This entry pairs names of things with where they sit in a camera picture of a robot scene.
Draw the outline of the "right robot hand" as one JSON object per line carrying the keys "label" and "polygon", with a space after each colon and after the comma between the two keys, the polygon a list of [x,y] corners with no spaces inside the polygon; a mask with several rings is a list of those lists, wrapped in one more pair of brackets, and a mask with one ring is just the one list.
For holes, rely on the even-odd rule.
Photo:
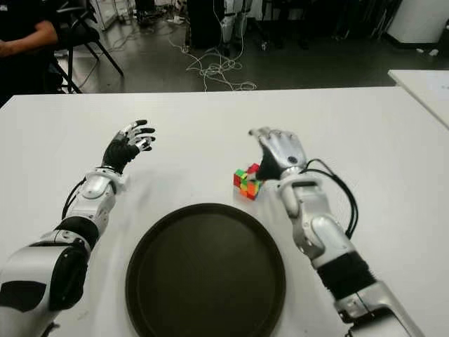
{"label": "right robot hand", "polygon": [[262,161],[255,174],[257,180],[282,180],[306,167],[307,156],[294,133],[262,127],[249,130],[248,135],[262,149]]}

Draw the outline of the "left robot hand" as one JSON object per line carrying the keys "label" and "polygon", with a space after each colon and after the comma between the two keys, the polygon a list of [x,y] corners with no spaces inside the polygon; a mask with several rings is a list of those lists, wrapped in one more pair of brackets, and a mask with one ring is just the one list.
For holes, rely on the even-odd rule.
{"label": "left robot hand", "polygon": [[152,150],[155,129],[148,126],[146,119],[139,119],[124,126],[108,144],[101,167],[107,167],[122,174],[123,170],[141,152]]}

